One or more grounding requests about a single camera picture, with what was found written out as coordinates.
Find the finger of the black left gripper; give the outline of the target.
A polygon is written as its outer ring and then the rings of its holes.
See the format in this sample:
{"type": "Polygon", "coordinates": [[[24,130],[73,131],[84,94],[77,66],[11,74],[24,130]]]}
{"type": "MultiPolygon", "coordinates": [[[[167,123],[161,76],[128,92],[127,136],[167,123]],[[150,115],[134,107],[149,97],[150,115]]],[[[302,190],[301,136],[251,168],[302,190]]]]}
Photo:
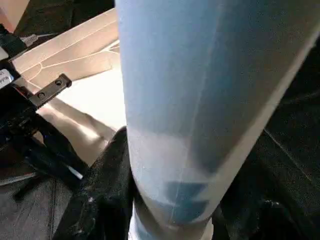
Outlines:
{"type": "Polygon", "coordinates": [[[76,189],[81,179],[71,169],[83,176],[89,166],[50,122],[35,120],[34,123],[43,137],[43,143],[34,138],[27,141],[29,162],[42,173],[61,180],[69,189],[76,189]]]}

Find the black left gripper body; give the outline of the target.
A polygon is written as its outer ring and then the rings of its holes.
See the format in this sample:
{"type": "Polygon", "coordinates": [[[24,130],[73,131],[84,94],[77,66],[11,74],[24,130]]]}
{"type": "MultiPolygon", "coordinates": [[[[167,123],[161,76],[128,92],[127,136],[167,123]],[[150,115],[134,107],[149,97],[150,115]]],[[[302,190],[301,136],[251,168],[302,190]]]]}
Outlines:
{"type": "Polygon", "coordinates": [[[72,85],[72,81],[61,74],[47,86],[33,94],[19,85],[22,75],[13,60],[28,49],[27,45],[6,28],[0,29],[0,148],[12,141],[13,135],[30,136],[33,127],[28,122],[36,111],[59,93],[72,85]]]}

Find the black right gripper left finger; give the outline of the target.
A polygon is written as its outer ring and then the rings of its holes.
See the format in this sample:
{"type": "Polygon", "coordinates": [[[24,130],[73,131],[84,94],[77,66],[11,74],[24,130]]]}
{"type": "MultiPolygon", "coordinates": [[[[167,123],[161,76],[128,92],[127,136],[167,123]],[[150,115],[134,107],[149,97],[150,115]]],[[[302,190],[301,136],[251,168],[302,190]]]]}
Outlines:
{"type": "Polygon", "coordinates": [[[119,129],[73,192],[55,240],[126,240],[135,183],[127,129],[119,129]]]}

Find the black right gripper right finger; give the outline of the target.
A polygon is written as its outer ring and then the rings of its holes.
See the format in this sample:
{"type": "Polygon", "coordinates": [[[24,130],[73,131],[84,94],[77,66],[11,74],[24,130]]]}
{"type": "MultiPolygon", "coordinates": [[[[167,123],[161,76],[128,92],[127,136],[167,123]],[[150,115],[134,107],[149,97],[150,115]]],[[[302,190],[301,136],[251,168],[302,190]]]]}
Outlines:
{"type": "Polygon", "coordinates": [[[241,168],[212,214],[214,240],[316,240],[318,225],[263,171],[241,168]]]}

